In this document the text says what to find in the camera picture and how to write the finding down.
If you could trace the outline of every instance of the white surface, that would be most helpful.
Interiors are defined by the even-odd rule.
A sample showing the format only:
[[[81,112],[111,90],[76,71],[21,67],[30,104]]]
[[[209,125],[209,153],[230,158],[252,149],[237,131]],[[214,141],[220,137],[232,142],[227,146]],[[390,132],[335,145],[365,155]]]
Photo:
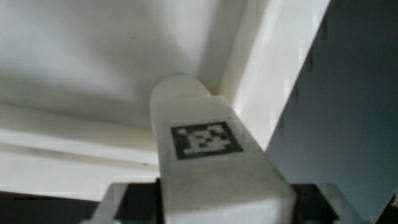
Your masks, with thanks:
[[[173,73],[218,88],[245,0],[1,0],[0,102],[149,128]]]
[[[157,164],[150,131],[0,105],[0,142],[133,163]]]
[[[156,166],[0,144],[0,191],[99,201],[111,183],[156,176]]]
[[[166,95],[166,80],[154,94]],[[289,223],[294,193],[221,97],[150,102],[166,223]],[[241,152],[177,159],[170,127],[225,121]]]
[[[250,6],[239,26],[246,2]],[[326,0],[3,0],[0,103],[120,123],[140,130],[149,128],[147,103],[154,83],[170,74],[184,73],[198,77],[213,93],[229,96],[229,87],[236,91],[234,97],[241,100],[234,101],[230,97],[229,100],[264,148],[324,5]],[[250,65],[252,72],[234,65],[241,68]],[[285,77],[291,79],[284,92]],[[156,176],[156,171],[141,172],[136,164],[106,160],[104,165],[101,159],[49,151],[42,153],[28,148],[86,153],[88,150],[76,150],[74,146],[88,146],[86,155],[97,153],[95,149],[106,151],[113,142],[95,137],[95,130],[88,128],[92,135],[83,139],[76,136],[69,139],[72,130],[74,127],[62,132],[60,126],[54,130],[62,147],[51,144],[51,131],[30,129],[31,132],[14,133],[14,141],[3,138],[17,146],[0,147],[1,161],[10,161],[0,164],[5,175],[0,190],[97,200],[95,186],[117,181],[118,176],[127,176],[129,181],[145,176],[145,172]],[[70,169],[74,166],[81,168],[79,172]]]
[[[266,149],[328,0],[248,1],[220,94]]]

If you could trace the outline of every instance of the white wall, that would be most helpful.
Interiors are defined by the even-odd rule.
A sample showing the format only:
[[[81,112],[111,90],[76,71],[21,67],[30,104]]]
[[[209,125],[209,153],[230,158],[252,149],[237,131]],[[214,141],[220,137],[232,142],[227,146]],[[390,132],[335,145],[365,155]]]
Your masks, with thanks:
[[[245,0],[0,2],[0,103],[149,127],[166,75],[214,92]]]

